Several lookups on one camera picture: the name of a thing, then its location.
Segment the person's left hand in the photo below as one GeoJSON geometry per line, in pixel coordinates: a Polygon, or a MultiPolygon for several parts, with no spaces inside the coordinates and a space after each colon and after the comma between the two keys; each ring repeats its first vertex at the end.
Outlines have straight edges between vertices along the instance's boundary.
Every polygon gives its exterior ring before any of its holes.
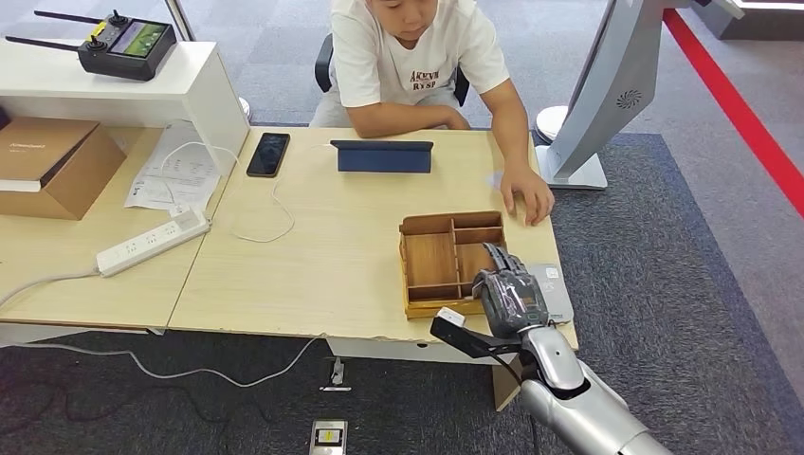
{"type": "Polygon", "coordinates": [[[535,226],[551,214],[555,196],[546,182],[533,169],[525,165],[506,164],[503,168],[500,192],[506,211],[516,214],[515,195],[524,202],[524,223],[535,226]]]}

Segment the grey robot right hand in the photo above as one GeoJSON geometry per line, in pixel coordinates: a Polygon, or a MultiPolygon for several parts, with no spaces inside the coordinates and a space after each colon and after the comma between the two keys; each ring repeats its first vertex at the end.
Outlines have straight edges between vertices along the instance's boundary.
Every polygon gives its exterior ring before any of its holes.
{"type": "Polygon", "coordinates": [[[494,337],[511,338],[551,320],[538,281],[523,262],[503,247],[482,243],[495,269],[481,269],[472,296],[481,301],[494,337]]]}

